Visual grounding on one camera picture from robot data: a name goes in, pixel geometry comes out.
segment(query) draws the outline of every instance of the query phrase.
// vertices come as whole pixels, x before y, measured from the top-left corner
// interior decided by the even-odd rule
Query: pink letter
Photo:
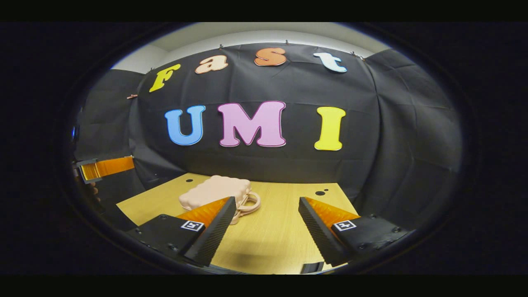
[[[218,111],[224,117],[224,139],[220,140],[222,146],[237,146],[240,140],[235,137],[235,129],[250,145],[260,128],[260,138],[257,144],[260,146],[283,146],[286,140],[282,137],[280,126],[280,113],[286,108],[286,104],[280,101],[263,102],[257,112],[250,119],[246,111],[238,103],[227,103],[220,105]]]

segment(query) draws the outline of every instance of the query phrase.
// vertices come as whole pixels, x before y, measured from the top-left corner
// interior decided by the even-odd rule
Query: handbag handle
[[[259,209],[260,207],[260,196],[255,192],[249,192],[248,193],[248,200],[254,201],[255,204],[251,206],[244,206],[241,205],[238,207],[238,210],[240,210],[241,214],[240,216],[250,214],[254,212],[255,210]]]

